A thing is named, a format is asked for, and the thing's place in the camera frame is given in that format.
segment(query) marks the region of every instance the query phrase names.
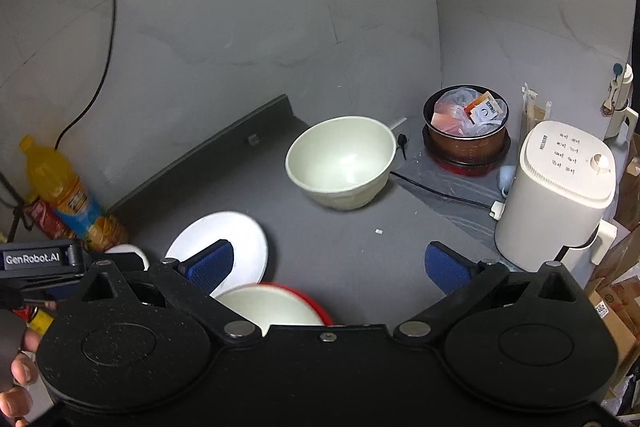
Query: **plastic bottle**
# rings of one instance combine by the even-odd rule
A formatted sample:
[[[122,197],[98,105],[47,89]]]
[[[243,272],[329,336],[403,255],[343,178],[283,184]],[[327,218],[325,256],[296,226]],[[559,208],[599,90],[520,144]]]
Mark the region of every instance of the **plastic bottle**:
[[[20,149],[27,156],[31,187],[91,250],[102,252],[126,242],[124,227],[115,217],[104,215],[60,152],[36,145],[28,135],[20,142]]]
[[[26,197],[25,213],[31,216],[36,226],[42,230],[49,239],[78,237],[62,219],[51,208],[51,205],[39,197],[35,190],[32,190]]]

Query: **logo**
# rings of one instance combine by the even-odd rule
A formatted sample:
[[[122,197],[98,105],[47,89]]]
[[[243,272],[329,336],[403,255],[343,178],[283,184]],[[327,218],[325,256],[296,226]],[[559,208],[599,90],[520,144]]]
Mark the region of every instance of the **logo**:
[[[25,251],[3,252],[4,269],[12,270],[18,268],[31,268],[36,266],[62,266],[62,258],[59,251]]]

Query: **power cord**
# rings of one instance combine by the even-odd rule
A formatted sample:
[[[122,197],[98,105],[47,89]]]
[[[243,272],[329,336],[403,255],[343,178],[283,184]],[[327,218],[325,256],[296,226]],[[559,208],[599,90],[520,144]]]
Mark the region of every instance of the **power cord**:
[[[25,201],[22,199],[21,195],[18,194],[18,191],[15,190],[14,186],[9,183],[9,180],[4,177],[4,174],[0,171],[0,184],[4,187],[4,189],[11,195],[11,197],[16,201],[16,204],[8,203],[6,200],[2,199],[1,202],[7,208],[10,208],[14,213],[14,219],[11,223],[11,229],[9,230],[9,234],[7,235],[7,242],[12,243],[15,238],[15,232],[18,230],[18,225],[20,222],[24,225],[25,229],[31,232],[33,230],[33,219],[27,219],[27,215],[24,213]]]
[[[9,203],[9,201],[3,200],[2,198],[0,198],[0,204],[2,206],[5,206],[6,208],[8,208],[9,210],[13,210],[15,208],[14,204]]]
[[[424,190],[427,190],[427,191],[431,192],[432,194],[436,194],[437,196],[440,196],[441,198],[447,198],[447,200],[460,201],[461,203],[474,204],[475,206],[480,206],[481,208],[486,208],[487,210],[491,210],[491,205],[490,204],[481,203],[480,201],[467,200],[466,198],[459,198],[457,196],[451,196],[450,194],[445,194],[444,192],[439,192],[439,191],[435,190],[434,188],[426,187],[425,185],[422,185],[421,183],[415,182],[412,179],[407,178],[406,176],[402,176],[402,174],[398,174],[395,171],[391,171],[390,174],[393,174],[394,176],[397,176],[401,180],[404,180],[407,183],[411,183],[412,185],[415,185],[416,187],[423,188]]]
[[[76,117],[76,119],[73,122],[71,122],[69,125],[67,125],[63,129],[63,131],[60,133],[60,135],[58,136],[58,139],[56,140],[56,145],[55,145],[54,149],[58,149],[58,147],[60,146],[60,140],[62,140],[62,137],[65,136],[65,134],[73,126],[75,126],[76,123],[78,123],[80,120],[82,120],[82,117],[84,117],[84,115],[87,114],[89,109],[91,109],[92,105],[94,105],[95,100],[98,98],[98,95],[100,94],[100,91],[102,90],[102,86],[104,85],[104,79],[107,77],[107,73],[109,71],[109,64],[111,63],[111,52],[113,51],[113,36],[114,36],[114,33],[115,33],[115,29],[116,29],[117,3],[116,3],[116,0],[111,0],[111,2],[112,2],[112,9],[111,9],[111,35],[109,37],[109,49],[107,51],[107,61],[106,61],[105,65],[104,65],[104,71],[102,72],[102,78],[100,79],[100,84],[98,84],[98,87],[95,90],[94,96],[91,99],[91,101],[87,104],[87,106]]]

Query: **bottle cap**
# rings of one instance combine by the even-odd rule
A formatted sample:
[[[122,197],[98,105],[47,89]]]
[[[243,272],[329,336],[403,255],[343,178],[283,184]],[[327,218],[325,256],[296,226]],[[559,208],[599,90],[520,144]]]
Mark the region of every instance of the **bottle cap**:
[[[20,142],[20,150],[22,152],[27,152],[31,147],[33,147],[33,144],[34,144],[33,136],[28,134],[27,136],[22,138],[22,141]]]

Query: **bowl rim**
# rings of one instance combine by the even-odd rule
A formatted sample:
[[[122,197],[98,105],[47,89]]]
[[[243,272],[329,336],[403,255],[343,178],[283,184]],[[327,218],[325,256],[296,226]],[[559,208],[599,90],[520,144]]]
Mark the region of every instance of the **bowl rim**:
[[[371,178],[367,179],[364,182],[360,182],[357,184],[354,184],[351,187],[346,187],[346,188],[339,188],[339,189],[327,189],[327,188],[313,188],[310,187],[309,185],[303,183],[302,181],[300,181],[296,176],[293,175],[293,173],[291,172],[291,169],[289,168],[289,157],[291,155],[291,151],[293,150],[293,147],[296,146],[296,144],[305,136],[305,134],[309,133],[311,130],[320,127],[321,125],[326,125],[332,122],[335,122],[337,120],[368,120],[372,123],[375,123],[376,125],[382,127],[383,129],[386,130],[389,138],[391,139],[391,144],[393,146],[393,154],[391,155],[391,158],[389,158],[389,161],[386,163],[385,168],[383,168],[378,174],[376,174],[375,176],[372,176]],[[373,180],[379,178],[380,176],[382,176],[382,174],[385,173],[385,171],[387,171],[389,169],[389,167],[391,166],[391,163],[393,163],[394,159],[396,158],[396,152],[398,151],[398,146],[396,145],[396,136],[394,135],[393,131],[391,131],[391,129],[389,129],[388,126],[386,126],[385,124],[383,124],[381,121],[375,120],[374,118],[369,118],[368,116],[339,116],[337,118],[331,118],[329,120],[324,120],[321,121],[320,123],[316,123],[315,125],[309,127],[309,129],[307,129],[304,133],[302,133],[300,136],[298,136],[296,138],[296,140],[291,144],[291,147],[289,147],[289,150],[287,151],[287,156],[284,160],[284,168],[287,171],[287,176],[289,176],[289,179],[294,182],[298,187],[303,188],[304,190],[306,190],[307,192],[312,192],[314,194],[340,194],[343,192],[348,192],[349,190],[353,190],[354,188],[359,188],[359,187],[363,187],[364,185],[369,184],[370,182],[372,182]]]

